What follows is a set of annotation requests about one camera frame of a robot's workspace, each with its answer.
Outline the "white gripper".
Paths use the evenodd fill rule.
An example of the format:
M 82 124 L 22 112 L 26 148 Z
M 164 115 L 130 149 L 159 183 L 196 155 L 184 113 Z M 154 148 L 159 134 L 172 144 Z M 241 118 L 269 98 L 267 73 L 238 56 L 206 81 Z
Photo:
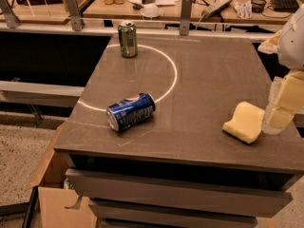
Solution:
M 275 76 L 268 100 L 262 131 L 278 134 L 304 107 L 304 72 L 292 70 L 283 78 Z

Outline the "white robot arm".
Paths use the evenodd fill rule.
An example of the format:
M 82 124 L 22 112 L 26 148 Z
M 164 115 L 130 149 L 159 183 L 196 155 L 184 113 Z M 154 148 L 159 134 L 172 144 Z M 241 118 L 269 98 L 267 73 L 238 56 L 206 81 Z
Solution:
M 263 132 L 278 134 L 304 107 L 304 5 L 258 50 L 276 53 L 279 63 L 290 70 L 283 78 L 274 77 L 262 124 Z

